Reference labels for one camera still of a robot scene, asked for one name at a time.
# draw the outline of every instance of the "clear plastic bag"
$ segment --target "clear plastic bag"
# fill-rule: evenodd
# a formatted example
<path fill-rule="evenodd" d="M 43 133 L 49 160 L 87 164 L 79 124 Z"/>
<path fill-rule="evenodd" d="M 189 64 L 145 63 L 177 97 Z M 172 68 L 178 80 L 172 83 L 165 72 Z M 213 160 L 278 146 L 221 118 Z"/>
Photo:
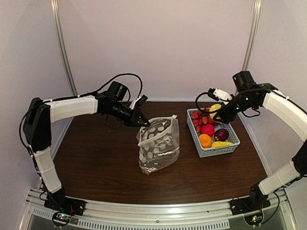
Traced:
<path fill-rule="evenodd" d="M 140 146 L 139 164 L 150 174 L 174 163 L 179 157 L 177 115 L 150 119 L 150 127 L 142 127 L 137 135 Z"/>

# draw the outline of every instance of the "blue basket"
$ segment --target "blue basket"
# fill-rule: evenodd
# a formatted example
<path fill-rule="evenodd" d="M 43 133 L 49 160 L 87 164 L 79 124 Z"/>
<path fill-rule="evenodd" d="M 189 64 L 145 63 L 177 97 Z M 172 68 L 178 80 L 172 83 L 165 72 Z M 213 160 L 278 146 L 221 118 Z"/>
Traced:
<path fill-rule="evenodd" d="M 219 124 L 218 126 L 214 127 L 215 131 L 221 128 L 227 129 L 229 132 L 228 139 L 226 141 L 232 142 L 232 145 L 222 146 L 222 147 L 216 147 L 216 148 L 203 148 L 201 146 L 201 142 L 198 138 L 198 134 L 195 130 L 195 127 L 192 122 L 191 114 L 196 111 L 197 109 L 188 109 L 188 126 L 190 129 L 190 132 L 192 134 L 192 137 L 194 139 L 194 143 L 198 152 L 198 155 L 202 157 L 211 157 L 211 156 L 217 156 L 221 154 L 231 153 L 235 151 L 236 147 L 240 144 L 240 140 L 237 137 L 234 129 L 230 124 Z"/>

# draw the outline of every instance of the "brown tabletop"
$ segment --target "brown tabletop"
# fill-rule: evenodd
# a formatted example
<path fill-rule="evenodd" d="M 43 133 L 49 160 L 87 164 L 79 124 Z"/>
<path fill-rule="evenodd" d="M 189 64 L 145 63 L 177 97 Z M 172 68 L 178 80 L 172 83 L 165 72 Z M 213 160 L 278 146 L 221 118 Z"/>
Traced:
<path fill-rule="evenodd" d="M 241 144 L 235 152 L 199 158 L 187 125 L 191 102 L 146 102 L 146 117 L 178 115 L 180 156 L 150 175 L 139 167 L 139 128 L 107 127 L 105 116 L 75 117 L 55 157 L 68 196 L 129 204 L 183 204 L 248 195 L 266 173 L 237 117 L 232 126 Z M 118 121 L 109 120 L 117 126 Z"/>

